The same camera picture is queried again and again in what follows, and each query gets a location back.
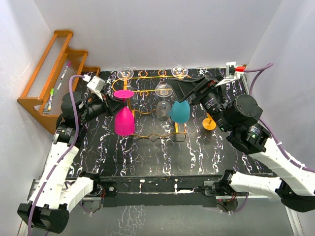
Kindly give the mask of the clear wine glass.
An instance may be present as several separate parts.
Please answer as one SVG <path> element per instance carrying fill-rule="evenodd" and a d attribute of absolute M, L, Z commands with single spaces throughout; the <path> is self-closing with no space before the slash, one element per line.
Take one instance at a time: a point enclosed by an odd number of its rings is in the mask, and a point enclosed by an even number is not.
<path fill-rule="evenodd" d="M 133 75 L 134 72 L 129 67 L 122 68 L 117 72 L 117 78 L 123 82 L 126 82 L 126 89 L 130 91 L 134 91 L 134 88 L 131 86 L 131 79 Z"/>
<path fill-rule="evenodd" d="M 159 84 L 155 88 L 155 94 L 162 100 L 156 106 L 156 116 L 160 121 L 167 121 L 170 118 L 171 105 L 166 98 L 170 97 L 173 89 L 168 84 Z"/>
<path fill-rule="evenodd" d="M 171 69 L 171 73 L 174 78 L 183 79 L 188 75 L 188 69 L 184 65 L 175 65 Z"/>

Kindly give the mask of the pink plastic wine glass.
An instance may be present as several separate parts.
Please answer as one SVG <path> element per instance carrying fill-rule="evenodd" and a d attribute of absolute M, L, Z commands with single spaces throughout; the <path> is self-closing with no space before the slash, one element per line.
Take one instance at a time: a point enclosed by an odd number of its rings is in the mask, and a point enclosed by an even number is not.
<path fill-rule="evenodd" d="M 133 92 L 130 90 L 118 90 L 114 92 L 116 98 L 121 98 L 126 101 L 133 97 Z M 132 111 L 124 106 L 115 116 L 115 132 L 121 136 L 133 134 L 135 131 L 135 121 Z"/>

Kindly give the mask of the blue plastic wine glass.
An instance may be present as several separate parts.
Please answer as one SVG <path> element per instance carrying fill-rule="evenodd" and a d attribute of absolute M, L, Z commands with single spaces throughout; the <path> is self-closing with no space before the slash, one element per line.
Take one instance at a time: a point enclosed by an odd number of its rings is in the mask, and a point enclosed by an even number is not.
<path fill-rule="evenodd" d="M 190 105 L 184 100 L 183 102 L 176 101 L 170 113 L 170 118 L 177 123 L 185 123 L 190 118 Z"/>

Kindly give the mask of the orange plastic wine glass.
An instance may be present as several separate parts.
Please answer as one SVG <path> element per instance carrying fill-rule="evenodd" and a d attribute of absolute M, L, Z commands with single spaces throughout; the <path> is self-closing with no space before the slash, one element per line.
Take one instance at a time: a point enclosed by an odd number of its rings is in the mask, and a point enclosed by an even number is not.
<path fill-rule="evenodd" d="M 216 128 L 216 123 L 214 122 L 214 120 L 212 118 L 205 118 L 202 121 L 202 126 L 206 129 L 206 130 L 214 130 Z"/>

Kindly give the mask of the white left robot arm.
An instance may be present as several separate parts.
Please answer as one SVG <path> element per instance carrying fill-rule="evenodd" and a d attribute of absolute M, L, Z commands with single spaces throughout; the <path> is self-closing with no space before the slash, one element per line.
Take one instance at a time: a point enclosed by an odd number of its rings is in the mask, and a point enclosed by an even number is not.
<path fill-rule="evenodd" d="M 17 210 L 29 236 L 33 228 L 62 233 L 76 205 L 87 194 L 97 196 L 101 192 L 96 174 L 82 174 L 68 188 L 64 183 L 86 135 L 86 123 L 99 115 L 113 117 L 125 106 L 122 99 L 101 93 L 91 93 L 87 100 L 78 92 L 63 96 L 44 172 L 28 202 L 21 203 Z"/>

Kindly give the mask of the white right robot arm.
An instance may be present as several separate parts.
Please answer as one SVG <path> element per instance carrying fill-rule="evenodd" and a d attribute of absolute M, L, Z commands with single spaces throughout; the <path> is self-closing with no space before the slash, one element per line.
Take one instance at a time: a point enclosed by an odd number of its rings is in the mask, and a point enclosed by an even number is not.
<path fill-rule="evenodd" d="M 248 192 L 280 200 L 297 212 L 314 210 L 314 173 L 306 170 L 287 152 L 281 152 L 280 144 L 259 124 L 263 110 L 252 96 L 243 94 L 228 102 L 221 88 L 222 76 L 170 79 L 169 83 L 178 102 L 185 102 L 194 95 L 190 104 L 201 104 L 217 127 L 229 132 L 226 139 L 234 148 L 260 161 L 276 174 L 276 177 L 259 177 L 225 170 L 218 182 L 200 188 L 204 195 Z"/>

